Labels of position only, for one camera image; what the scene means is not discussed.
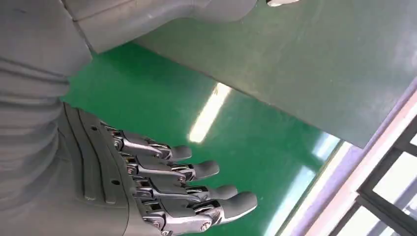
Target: green epoxy floor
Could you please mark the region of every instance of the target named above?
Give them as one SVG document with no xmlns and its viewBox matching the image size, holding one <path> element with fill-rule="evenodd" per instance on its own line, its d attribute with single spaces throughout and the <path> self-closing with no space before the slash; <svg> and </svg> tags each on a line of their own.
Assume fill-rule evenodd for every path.
<svg viewBox="0 0 417 236">
<path fill-rule="evenodd" d="M 187 144 L 192 162 L 214 159 L 220 173 L 202 181 L 235 184 L 258 196 L 258 208 L 237 222 L 213 227 L 208 236 L 270 236 L 290 213 L 326 160 L 326 134 L 232 90 L 201 143 L 188 134 L 217 82 L 134 44 L 94 57 L 71 80 L 65 101 L 119 129 L 170 145 Z M 333 148 L 335 143 L 325 146 Z"/>
</svg>

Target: window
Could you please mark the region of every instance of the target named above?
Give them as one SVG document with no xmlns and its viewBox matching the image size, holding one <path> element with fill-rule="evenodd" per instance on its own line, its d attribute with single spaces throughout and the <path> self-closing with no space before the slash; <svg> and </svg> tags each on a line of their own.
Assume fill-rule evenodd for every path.
<svg viewBox="0 0 417 236">
<path fill-rule="evenodd" d="M 417 236 L 417 118 L 357 191 L 331 236 Z"/>
</svg>

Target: gray fingertip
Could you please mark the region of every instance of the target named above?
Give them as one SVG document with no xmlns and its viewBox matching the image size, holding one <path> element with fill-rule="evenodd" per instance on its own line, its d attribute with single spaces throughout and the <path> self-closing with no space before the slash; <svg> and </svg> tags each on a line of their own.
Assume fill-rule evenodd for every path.
<svg viewBox="0 0 417 236">
<path fill-rule="evenodd" d="M 238 194 L 234 185 L 223 185 L 215 189 L 209 189 L 211 199 L 229 199 Z"/>
<path fill-rule="evenodd" d="M 191 148 L 185 145 L 175 146 L 172 148 L 172 161 L 181 161 L 192 156 Z"/>
<path fill-rule="evenodd" d="M 224 221 L 227 223 L 243 217 L 258 205 L 258 199 L 252 192 L 241 192 L 227 200 L 218 200 L 224 210 Z"/>
<path fill-rule="evenodd" d="M 193 165 L 197 179 L 204 179 L 220 172 L 220 167 L 215 161 L 205 161 L 197 165 Z"/>
</svg>

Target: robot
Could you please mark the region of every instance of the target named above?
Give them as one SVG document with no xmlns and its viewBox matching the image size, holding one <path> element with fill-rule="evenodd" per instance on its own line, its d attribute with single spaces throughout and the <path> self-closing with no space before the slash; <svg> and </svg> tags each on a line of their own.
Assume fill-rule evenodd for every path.
<svg viewBox="0 0 417 236">
<path fill-rule="evenodd" d="M 0 7 L 2 236 L 173 236 L 237 220 L 251 192 L 191 182 L 214 161 L 118 130 L 59 100 L 101 53 L 176 18 L 229 22 L 256 0 L 3 0 Z"/>
</svg>

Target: gray plastic casing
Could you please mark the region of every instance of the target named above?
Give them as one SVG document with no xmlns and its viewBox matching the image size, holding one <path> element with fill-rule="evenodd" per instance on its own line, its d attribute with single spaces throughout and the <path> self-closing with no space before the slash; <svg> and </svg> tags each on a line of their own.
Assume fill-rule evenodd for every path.
<svg viewBox="0 0 417 236">
<path fill-rule="evenodd" d="M 105 51 L 188 16 L 157 11 L 161 20 L 141 25 L 135 19 L 146 13 L 142 8 L 113 18 L 101 14 L 133 2 L 140 5 L 133 0 L 1 1 L 2 236 L 160 235 L 142 220 L 143 206 L 133 198 L 133 181 L 110 134 L 95 116 L 59 100 L 69 89 L 67 77 L 91 61 L 89 47 Z M 205 3 L 210 11 L 220 6 L 219 0 Z M 165 9 L 160 7 L 149 10 Z M 234 17 L 247 11 L 242 10 Z M 209 11 L 199 16 L 210 18 Z"/>
</svg>

